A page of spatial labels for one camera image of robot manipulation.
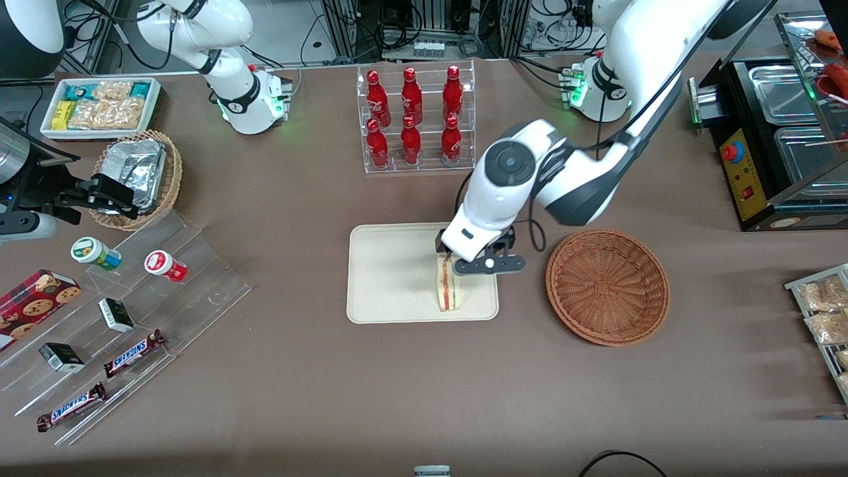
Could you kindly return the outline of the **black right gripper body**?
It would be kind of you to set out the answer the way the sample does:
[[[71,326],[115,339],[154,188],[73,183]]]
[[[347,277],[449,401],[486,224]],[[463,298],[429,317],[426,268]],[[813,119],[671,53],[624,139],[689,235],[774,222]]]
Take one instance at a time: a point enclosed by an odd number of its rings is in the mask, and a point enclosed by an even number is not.
[[[81,179],[70,173],[66,165],[39,166],[48,155],[43,151],[30,151],[24,166],[1,186],[1,203],[4,207],[41,211],[61,192],[77,187]]]

